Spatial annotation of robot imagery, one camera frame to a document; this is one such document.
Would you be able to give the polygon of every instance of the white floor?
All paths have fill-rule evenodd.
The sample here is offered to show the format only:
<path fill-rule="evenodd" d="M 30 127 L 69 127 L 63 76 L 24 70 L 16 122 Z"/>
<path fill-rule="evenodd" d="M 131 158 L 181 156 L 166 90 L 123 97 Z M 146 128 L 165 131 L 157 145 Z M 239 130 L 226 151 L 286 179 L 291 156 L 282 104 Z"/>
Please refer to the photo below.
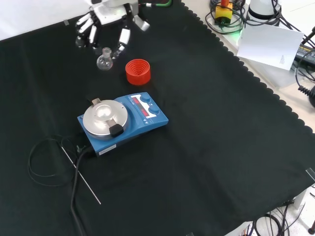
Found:
<path fill-rule="evenodd" d="M 315 188 L 309 188 L 309 191 L 315 195 Z M 295 209 L 293 205 L 290 205 L 287 211 L 286 220 L 288 224 L 290 225 L 299 215 L 301 209 L 303 207 L 303 204 L 300 206 L 299 209 Z M 274 210 L 271 212 L 272 215 L 274 215 L 280 223 L 282 223 L 282 216 L 277 211 Z M 310 236 L 308 233 L 308 229 L 312 226 L 313 222 L 315 221 L 315 198 L 311 196 L 309 193 L 307 193 L 305 197 L 305 207 L 299 217 L 299 219 L 289 228 L 290 229 L 290 235 L 291 236 Z M 276 223 L 272 220 L 272 227 L 274 236 L 278 233 L 278 227 Z M 271 236 L 271 228 L 270 228 L 270 220 L 269 218 L 261 218 L 257 222 L 257 230 L 261 236 Z"/>

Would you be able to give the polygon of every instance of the blue knob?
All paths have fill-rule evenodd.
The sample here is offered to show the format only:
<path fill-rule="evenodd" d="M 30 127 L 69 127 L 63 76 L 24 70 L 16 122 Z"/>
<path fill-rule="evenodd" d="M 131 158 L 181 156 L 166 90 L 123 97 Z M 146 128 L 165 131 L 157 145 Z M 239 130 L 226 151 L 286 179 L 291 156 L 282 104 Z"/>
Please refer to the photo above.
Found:
<path fill-rule="evenodd" d="M 142 94 L 140 97 L 140 100 L 145 103 L 149 103 L 151 101 L 151 98 L 148 94 Z"/>
<path fill-rule="evenodd" d="M 159 113 L 159 108 L 157 105 L 152 105 L 149 108 L 149 112 L 151 112 L 152 114 L 158 114 Z"/>

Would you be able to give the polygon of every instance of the digital display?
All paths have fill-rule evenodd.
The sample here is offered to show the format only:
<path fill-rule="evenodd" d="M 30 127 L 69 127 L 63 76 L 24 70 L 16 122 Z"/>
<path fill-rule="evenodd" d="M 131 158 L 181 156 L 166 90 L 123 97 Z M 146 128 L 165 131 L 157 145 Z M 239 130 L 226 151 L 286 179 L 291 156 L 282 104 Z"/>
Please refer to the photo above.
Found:
<path fill-rule="evenodd" d="M 143 106 L 141 105 L 141 103 L 139 102 L 138 98 L 133 97 L 132 100 L 134 101 L 134 103 L 137 105 L 137 107 L 140 109 L 140 111 L 142 112 L 142 114 L 145 117 L 148 117 L 149 114 L 147 113 L 146 109 L 143 108 Z"/>

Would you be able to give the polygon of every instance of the white paper sheet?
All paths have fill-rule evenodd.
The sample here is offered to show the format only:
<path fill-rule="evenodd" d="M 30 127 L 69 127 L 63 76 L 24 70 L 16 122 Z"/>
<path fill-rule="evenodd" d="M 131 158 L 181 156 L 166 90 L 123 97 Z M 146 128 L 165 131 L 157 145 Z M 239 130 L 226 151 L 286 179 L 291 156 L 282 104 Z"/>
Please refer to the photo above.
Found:
<path fill-rule="evenodd" d="M 237 56 L 290 70 L 303 35 L 270 25 L 246 25 Z"/>

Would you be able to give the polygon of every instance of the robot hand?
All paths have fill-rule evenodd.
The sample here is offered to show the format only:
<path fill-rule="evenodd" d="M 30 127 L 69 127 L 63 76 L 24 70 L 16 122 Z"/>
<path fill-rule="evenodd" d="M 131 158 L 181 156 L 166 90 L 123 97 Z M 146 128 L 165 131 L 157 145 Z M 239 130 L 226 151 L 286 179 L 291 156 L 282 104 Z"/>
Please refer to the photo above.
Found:
<path fill-rule="evenodd" d="M 117 50 L 112 55 L 112 59 L 116 59 L 126 48 L 130 39 L 130 29 L 127 26 L 128 21 L 134 22 L 142 31 L 146 31 L 150 27 L 149 23 L 138 15 L 138 1 L 136 1 L 136 4 L 132 4 L 133 8 L 130 7 L 129 3 L 115 6 L 113 5 L 114 2 L 116 1 L 107 1 L 106 4 L 103 2 L 103 4 L 94 9 L 91 7 L 90 12 L 77 21 L 76 45 L 78 47 L 92 47 L 97 55 L 101 55 L 102 48 L 98 44 L 98 36 L 102 26 L 123 20 L 124 27 Z"/>

